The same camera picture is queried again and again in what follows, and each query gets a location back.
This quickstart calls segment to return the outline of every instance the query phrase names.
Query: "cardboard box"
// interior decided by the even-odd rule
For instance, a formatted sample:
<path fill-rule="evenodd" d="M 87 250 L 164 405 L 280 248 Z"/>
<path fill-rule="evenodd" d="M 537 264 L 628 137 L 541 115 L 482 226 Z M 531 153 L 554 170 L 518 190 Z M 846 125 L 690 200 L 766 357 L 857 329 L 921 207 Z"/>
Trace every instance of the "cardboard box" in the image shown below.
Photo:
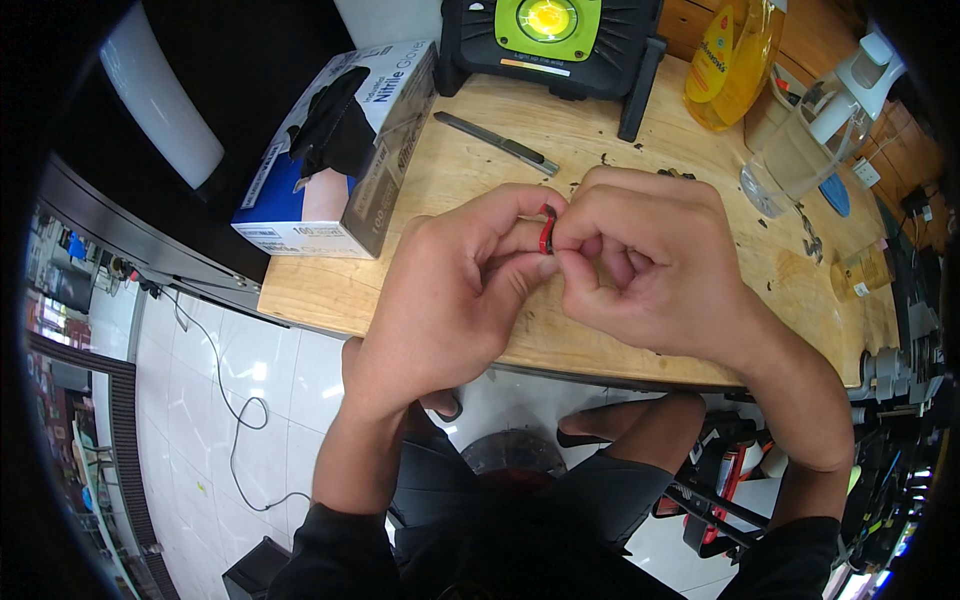
<path fill-rule="evenodd" d="M 271 140 L 233 228 L 269 254 L 377 258 L 436 96 L 435 60 L 430 40 L 330 60 Z"/>

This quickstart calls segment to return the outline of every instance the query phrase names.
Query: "black shirt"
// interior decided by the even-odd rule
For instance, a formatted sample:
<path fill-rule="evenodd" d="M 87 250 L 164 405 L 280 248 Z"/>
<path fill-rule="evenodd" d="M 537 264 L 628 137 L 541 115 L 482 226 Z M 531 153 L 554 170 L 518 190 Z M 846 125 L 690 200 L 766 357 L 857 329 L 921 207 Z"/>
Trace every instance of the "black shirt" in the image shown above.
<path fill-rule="evenodd" d="M 437 528 L 397 567 L 383 521 L 314 505 L 268 598 L 683 598 L 603 545 L 509 516 Z M 820 599 L 839 531 L 826 516 L 775 529 L 744 554 L 719 600 Z"/>

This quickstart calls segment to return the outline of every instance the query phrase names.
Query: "wooden workbench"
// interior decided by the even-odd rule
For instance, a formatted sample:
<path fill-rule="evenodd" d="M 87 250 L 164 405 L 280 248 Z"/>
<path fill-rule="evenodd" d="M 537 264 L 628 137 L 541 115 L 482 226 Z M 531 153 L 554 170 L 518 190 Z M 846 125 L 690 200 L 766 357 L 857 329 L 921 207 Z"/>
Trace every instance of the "wooden workbench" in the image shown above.
<path fill-rule="evenodd" d="M 574 182 L 606 161 L 656 172 L 676 167 L 719 190 L 730 219 L 744 280 L 788 325 L 820 350 L 848 386 L 860 383 L 864 349 L 898 344 L 890 287 L 848 303 L 836 300 L 829 266 L 884 236 L 869 190 L 851 189 L 851 216 L 841 218 L 814 190 L 804 214 L 823 240 L 824 260 L 804 252 L 801 217 L 789 211 L 760 223 L 760 213 L 740 191 L 739 171 L 750 157 L 741 125 L 704 130 L 681 100 L 688 63 L 665 57 L 635 147 L 617 139 L 620 105 L 567 102 L 546 88 L 489 76 L 472 76 L 445 110 L 525 144 L 557 162 L 557 177 L 543 174 L 492 146 L 429 119 L 421 135 L 379 260 L 274 256 L 259 310 L 289 321 L 363 335 L 370 325 L 384 275 L 404 225 L 436 215 L 504 181 L 550 185 L 570 197 Z M 560 309 L 563 278 L 554 276 L 524 305 L 507 351 L 507 365 L 591 378 L 633 379 L 693 386 L 735 386 L 731 372 L 709 362 L 658 356 L 624 346 L 566 318 Z"/>

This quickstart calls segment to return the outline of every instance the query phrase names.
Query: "red tool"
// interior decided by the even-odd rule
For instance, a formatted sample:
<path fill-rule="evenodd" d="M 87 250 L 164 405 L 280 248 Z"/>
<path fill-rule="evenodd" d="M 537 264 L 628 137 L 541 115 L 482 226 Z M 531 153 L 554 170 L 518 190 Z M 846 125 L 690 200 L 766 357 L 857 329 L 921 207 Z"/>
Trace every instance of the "red tool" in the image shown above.
<path fill-rule="evenodd" d="M 557 211 L 554 210 L 550 204 L 544 203 L 543 206 L 540 207 L 540 214 L 546 215 L 546 225 L 543 226 L 543 231 L 540 232 L 540 253 L 552 254 L 553 226 L 557 221 Z"/>

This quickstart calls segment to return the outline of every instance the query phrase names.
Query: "yellow lens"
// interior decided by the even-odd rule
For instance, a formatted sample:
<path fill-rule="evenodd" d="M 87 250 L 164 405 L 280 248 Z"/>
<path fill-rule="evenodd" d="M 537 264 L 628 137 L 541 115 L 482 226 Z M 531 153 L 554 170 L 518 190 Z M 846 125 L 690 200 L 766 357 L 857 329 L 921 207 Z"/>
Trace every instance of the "yellow lens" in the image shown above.
<path fill-rule="evenodd" d="M 536 41 L 560 41 L 576 29 L 577 11 L 566 0 L 527 0 L 516 20 L 523 33 Z"/>

